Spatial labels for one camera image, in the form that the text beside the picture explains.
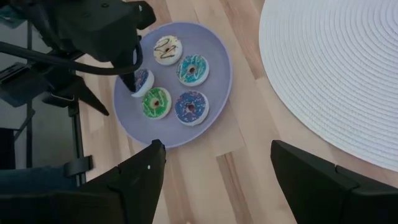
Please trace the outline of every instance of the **plate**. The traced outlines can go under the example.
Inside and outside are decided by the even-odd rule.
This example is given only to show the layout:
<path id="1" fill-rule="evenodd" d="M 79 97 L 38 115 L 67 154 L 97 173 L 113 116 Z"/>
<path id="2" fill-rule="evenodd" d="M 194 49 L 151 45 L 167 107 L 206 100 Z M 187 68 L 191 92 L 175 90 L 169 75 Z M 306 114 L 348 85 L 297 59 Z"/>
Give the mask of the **plate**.
<path id="1" fill-rule="evenodd" d="M 174 35 L 183 45 L 181 59 L 170 66 L 155 61 L 153 49 L 163 36 Z M 204 133 L 223 110 L 231 91 L 233 72 L 228 52 L 222 41 L 211 30 L 200 24 L 174 22 L 148 33 L 141 40 L 144 56 L 141 68 L 148 68 L 155 76 L 154 87 L 166 88 L 172 96 L 172 108 L 168 115 L 160 120 L 151 120 L 142 112 L 142 98 L 133 98 L 131 92 L 118 77 L 114 88 L 114 110 L 127 134 L 145 145 L 160 139 L 166 148 L 181 146 Z M 177 78 L 177 65 L 187 55 L 204 56 L 210 66 L 210 73 L 204 83 L 188 87 Z M 202 92 L 208 98 L 210 110 L 207 118 L 199 125 L 183 125 L 174 111 L 175 100 L 188 90 Z"/>

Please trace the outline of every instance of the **round woven placemat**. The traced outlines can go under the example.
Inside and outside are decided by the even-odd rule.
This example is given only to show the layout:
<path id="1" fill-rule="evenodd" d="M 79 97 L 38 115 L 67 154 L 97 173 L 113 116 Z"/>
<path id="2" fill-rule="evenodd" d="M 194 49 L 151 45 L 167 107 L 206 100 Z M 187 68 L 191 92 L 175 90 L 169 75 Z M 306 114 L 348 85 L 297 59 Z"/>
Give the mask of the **round woven placemat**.
<path id="1" fill-rule="evenodd" d="M 266 0 L 259 40 L 272 87 L 304 125 L 398 171 L 398 1 Z"/>

